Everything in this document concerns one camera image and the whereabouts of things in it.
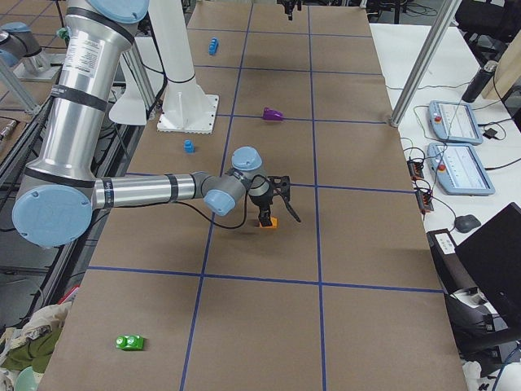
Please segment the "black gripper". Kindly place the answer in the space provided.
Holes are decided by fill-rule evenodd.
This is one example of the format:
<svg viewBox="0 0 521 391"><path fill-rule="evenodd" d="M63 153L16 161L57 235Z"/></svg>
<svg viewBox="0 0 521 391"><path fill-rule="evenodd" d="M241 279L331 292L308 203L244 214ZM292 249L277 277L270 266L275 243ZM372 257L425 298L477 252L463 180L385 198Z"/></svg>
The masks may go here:
<svg viewBox="0 0 521 391"><path fill-rule="evenodd" d="M249 197L259 209L261 226L272 226L270 205L273 203L274 191L269 181L253 181L249 189Z"/></svg>
<svg viewBox="0 0 521 391"><path fill-rule="evenodd" d="M292 12L294 9L301 11L301 0L277 0L277 4L282 5L285 12L289 12L287 13L288 20L293 20Z"/></svg>

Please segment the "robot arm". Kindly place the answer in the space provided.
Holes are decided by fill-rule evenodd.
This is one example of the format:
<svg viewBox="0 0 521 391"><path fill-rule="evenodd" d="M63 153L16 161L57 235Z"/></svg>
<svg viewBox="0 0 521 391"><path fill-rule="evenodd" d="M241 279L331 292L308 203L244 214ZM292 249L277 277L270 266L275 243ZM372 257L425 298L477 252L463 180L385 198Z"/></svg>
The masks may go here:
<svg viewBox="0 0 521 391"><path fill-rule="evenodd" d="M259 223L273 224L274 185L253 147L237 149L230 168L217 176L95 176L95 157L107 150L103 136L112 84L122 57L137 48L143 20L151 22L163 78L158 90L143 95L146 109L163 107L159 130L212 131L219 98L204 93L196 81L181 2L71 1L66 14L69 43L59 81L50 90L42 146L24 167L11 210L12 225L23 239L58 247L85 234L96 210L197 199L220 217L250 200L259 210Z"/></svg>

